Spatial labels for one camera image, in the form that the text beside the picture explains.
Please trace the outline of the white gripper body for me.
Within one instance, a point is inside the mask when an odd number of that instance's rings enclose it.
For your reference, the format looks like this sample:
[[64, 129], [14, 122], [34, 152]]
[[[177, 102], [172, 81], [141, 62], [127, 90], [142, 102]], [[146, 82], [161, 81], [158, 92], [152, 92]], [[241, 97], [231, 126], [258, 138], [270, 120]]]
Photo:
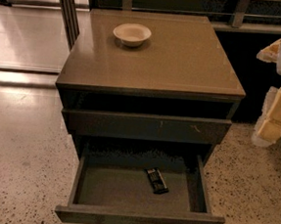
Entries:
[[265, 95], [263, 106], [261, 107], [261, 116], [257, 120], [251, 139], [255, 146], [266, 148], [273, 144], [273, 123], [268, 120], [268, 113], [273, 106], [277, 92], [277, 88], [271, 86]]

